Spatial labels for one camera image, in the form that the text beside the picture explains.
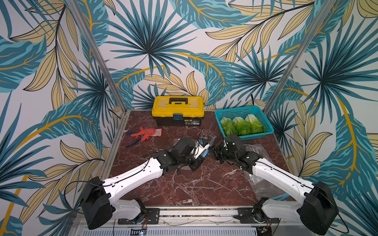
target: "toolbox handle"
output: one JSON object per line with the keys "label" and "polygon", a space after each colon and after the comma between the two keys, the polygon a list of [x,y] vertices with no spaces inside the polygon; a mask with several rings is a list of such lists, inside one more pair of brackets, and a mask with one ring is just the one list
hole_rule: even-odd
{"label": "toolbox handle", "polygon": [[185,102],[185,105],[187,105],[188,98],[187,97],[170,97],[169,104],[172,104],[172,102]]}

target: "toolbox latch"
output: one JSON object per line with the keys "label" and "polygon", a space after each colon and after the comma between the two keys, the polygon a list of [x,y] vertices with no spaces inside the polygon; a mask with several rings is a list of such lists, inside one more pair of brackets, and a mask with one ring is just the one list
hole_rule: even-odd
{"label": "toolbox latch", "polygon": [[173,119],[174,120],[183,120],[184,116],[183,116],[183,114],[173,113]]}

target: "plastic bag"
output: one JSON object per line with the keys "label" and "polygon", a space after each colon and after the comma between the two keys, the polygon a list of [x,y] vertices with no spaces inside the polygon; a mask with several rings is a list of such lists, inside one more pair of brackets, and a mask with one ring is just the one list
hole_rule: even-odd
{"label": "plastic bag", "polygon": [[[247,151],[254,151],[257,154],[262,155],[265,159],[272,162],[270,157],[268,156],[268,153],[263,148],[261,144],[255,144],[255,145],[245,145],[245,149]],[[247,175],[248,182],[251,184],[251,188],[254,191],[256,195],[256,199],[259,201],[262,197],[268,197],[268,198],[274,198],[279,195],[285,194],[284,191],[282,191],[277,186],[271,184],[269,181],[260,178],[254,174],[249,174],[245,171],[245,174]]]}

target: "lettuce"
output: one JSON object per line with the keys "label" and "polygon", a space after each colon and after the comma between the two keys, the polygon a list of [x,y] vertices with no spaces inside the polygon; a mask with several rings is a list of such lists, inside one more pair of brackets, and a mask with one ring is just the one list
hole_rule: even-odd
{"label": "lettuce", "polygon": [[245,120],[252,125],[252,134],[265,133],[266,130],[261,122],[252,114],[247,115]]}
{"label": "lettuce", "polygon": [[236,125],[231,119],[223,117],[220,120],[220,124],[226,136],[237,134]]}
{"label": "lettuce", "polygon": [[238,136],[250,135],[253,131],[253,126],[244,120],[243,118],[237,116],[232,120],[236,125],[236,130]]}

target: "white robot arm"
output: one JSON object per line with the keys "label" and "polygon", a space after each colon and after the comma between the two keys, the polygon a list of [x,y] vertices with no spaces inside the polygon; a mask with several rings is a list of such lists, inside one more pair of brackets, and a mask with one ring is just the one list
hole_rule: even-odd
{"label": "white robot arm", "polygon": [[[134,199],[120,203],[118,200],[134,188],[177,168],[189,166],[192,171],[197,170],[204,160],[202,154],[207,153],[209,146],[206,141],[195,143],[186,137],[172,149],[158,151],[142,165],[123,174],[103,181],[98,177],[91,179],[80,199],[88,228],[97,228],[110,219],[141,223],[146,215],[142,202]],[[210,149],[221,164],[233,161],[236,166],[264,178],[296,200],[286,202],[263,197],[249,215],[234,216],[236,219],[263,223],[271,218],[282,218],[302,222],[311,231],[325,235],[338,214],[336,202],[326,184],[319,182],[315,185],[275,166],[255,152],[247,152],[243,141],[236,135],[227,136]]]}

